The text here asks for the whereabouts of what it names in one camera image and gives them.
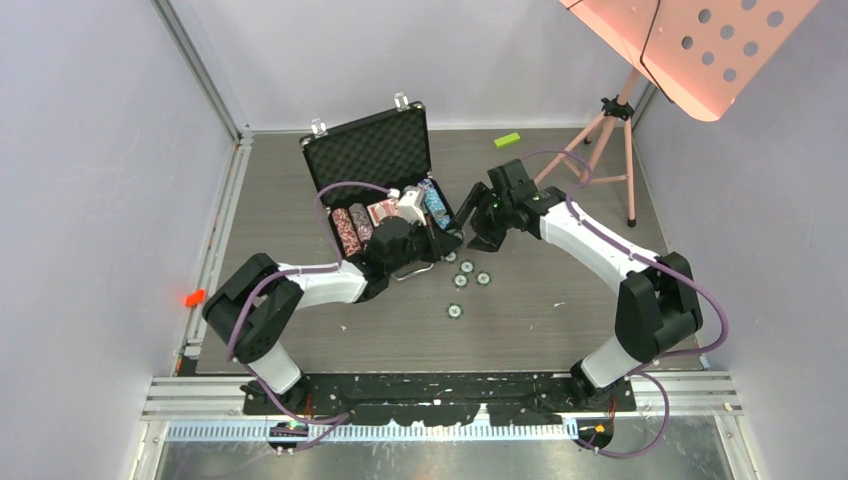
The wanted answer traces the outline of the red playing card box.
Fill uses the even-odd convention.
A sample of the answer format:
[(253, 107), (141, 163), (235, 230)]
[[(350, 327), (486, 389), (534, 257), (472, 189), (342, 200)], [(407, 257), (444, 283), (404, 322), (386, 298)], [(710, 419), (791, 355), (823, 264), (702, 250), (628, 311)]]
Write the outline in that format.
[(388, 217), (399, 217), (398, 202), (396, 199), (385, 199), (366, 207), (368, 215), (374, 226), (379, 226), (380, 223)]

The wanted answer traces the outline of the red white chip roll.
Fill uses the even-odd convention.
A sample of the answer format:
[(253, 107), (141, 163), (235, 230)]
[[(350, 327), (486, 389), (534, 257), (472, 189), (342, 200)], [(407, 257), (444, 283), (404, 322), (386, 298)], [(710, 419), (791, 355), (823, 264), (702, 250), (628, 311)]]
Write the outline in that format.
[(331, 212), (331, 218), (342, 242), (344, 255), (352, 256), (362, 249), (356, 227), (347, 209), (337, 208)]

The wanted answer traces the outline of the black poker set case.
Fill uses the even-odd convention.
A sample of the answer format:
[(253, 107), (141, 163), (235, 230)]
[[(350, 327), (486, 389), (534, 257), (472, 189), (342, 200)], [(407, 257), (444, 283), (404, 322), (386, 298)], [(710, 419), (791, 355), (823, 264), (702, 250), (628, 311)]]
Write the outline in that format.
[(330, 217), (330, 228), (344, 259), (364, 265), (364, 246), (346, 257), (336, 232), (331, 212), (349, 209), (354, 203), (365, 207), (399, 196), (407, 186), (418, 185), (429, 178), (440, 190), (443, 199), (453, 209), (433, 177), (427, 113), (420, 101), (409, 101), (403, 94), (395, 97), (395, 107), (335, 127), (326, 127), (315, 120), (311, 133), (299, 140), (319, 202)]

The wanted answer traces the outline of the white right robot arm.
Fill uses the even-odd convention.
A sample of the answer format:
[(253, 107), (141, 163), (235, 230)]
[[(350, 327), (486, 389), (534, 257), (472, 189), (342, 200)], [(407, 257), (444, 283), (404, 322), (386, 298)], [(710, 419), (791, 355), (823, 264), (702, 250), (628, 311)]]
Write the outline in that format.
[(519, 159), (487, 174), (489, 181), (472, 187), (453, 220), (472, 229), (469, 248), (496, 252), (510, 230), (527, 232), (570, 254), (617, 295), (612, 337), (571, 368), (577, 406), (598, 409), (610, 398), (610, 385), (702, 327), (691, 267), (682, 255), (659, 256), (626, 242), (559, 188), (539, 188)]

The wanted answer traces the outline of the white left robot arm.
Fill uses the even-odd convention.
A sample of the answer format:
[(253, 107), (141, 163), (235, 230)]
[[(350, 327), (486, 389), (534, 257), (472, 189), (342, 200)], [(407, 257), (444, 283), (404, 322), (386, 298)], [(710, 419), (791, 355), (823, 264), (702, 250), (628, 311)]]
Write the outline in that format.
[(461, 246), (462, 234), (440, 226), (437, 214), (426, 210), (427, 193), (409, 187), (369, 207), (336, 208), (330, 238), (341, 250), (339, 260), (296, 266), (257, 253), (206, 302), (202, 317), (225, 342), (228, 359), (269, 388), (268, 400), (280, 412), (298, 412), (307, 398), (302, 371), (281, 343), (296, 311), (368, 301), (398, 271), (416, 262), (434, 264)]

